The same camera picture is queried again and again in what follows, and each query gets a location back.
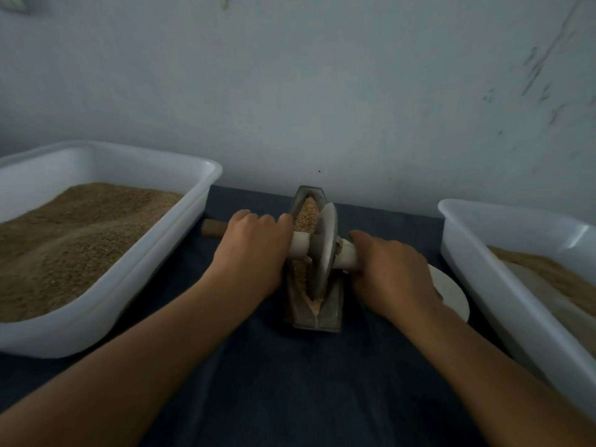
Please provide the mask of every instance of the white wall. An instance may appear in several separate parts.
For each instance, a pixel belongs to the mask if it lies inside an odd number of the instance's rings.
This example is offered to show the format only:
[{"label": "white wall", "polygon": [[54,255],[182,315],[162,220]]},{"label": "white wall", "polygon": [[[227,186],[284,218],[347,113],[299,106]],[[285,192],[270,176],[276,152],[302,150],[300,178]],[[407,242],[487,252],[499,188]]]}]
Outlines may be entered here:
[{"label": "white wall", "polygon": [[232,187],[596,222],[596,0],[565,22],[576,1],[29,0],[0,12],[0,152],[98,139],[212,158]]}]

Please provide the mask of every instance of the plastic bin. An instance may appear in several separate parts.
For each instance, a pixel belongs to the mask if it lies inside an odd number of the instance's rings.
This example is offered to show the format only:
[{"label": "plastic bin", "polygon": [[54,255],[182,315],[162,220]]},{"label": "plastic bin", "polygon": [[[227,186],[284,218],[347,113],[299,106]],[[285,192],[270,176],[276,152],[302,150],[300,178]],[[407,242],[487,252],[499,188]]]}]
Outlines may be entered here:
[{"label": "plastic bin", "polygon": [[596,360],[486,245],[546,255],[596,285],[596,228],[543,210],[443,200],[441,253],[512,357],[596,420]]},{"label": "plastic bin", "polygon": [[204,158],[95,141],[69,141],[0,158],[0,222],[73,185],[106,182],[184,194],[98,281],[68,305],[0,323],[0,351],[36,358],[77,353],[104,337],[203,214],[222,167]]}]

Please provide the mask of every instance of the person's right arm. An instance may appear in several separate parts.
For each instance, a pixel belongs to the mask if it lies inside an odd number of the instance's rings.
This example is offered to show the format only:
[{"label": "person's right arm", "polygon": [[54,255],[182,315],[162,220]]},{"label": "person's right arm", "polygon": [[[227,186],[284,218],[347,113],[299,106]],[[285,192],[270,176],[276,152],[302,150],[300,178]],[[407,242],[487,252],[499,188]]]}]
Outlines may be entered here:
[{"label": "person's right arm", "polygon": [[436,296],[411,246],[350,233],[354,290],[420,350],[494,446],[596,446],[596,425],[464,323]]}]

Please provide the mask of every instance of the blue cloth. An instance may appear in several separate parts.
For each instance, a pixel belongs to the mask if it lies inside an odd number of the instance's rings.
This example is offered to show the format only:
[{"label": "blue cloth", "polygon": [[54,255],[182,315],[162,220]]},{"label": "blue cloth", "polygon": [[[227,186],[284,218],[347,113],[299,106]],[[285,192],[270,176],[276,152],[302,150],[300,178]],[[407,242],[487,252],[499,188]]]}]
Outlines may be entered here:
[{"label": "blue cloth", "polygon": [[[207,217],[238,209],[278,216],[291,198],[212,187]],[[443,220],[337,206],[339,232],[362,229],[413,245],[453,277],[439,257]],[[200,222],[180,243],[104,341],[158,310],[202,276],[218,242]],[[143,446],[483,445],[450,386],[397,329],[364,308],[346,282],[339,334],[283,321],[280,287],[188,377]],[[502,348],[470,301],[470,324]],[[41,360],[0,354],[0,410],[89,351]]]}]

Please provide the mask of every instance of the person's left arm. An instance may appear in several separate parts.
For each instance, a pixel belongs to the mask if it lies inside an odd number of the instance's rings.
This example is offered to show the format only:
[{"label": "person's left arm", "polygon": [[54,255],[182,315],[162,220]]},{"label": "person's left arm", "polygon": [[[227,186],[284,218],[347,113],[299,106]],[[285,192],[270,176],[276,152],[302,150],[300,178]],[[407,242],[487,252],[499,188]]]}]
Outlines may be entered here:
[{"label": "person's left arm", "polygon": [[0,415],[11,446],[136,445],[168,398],[279,285],[293,234],[241,210],[204,276]]}]

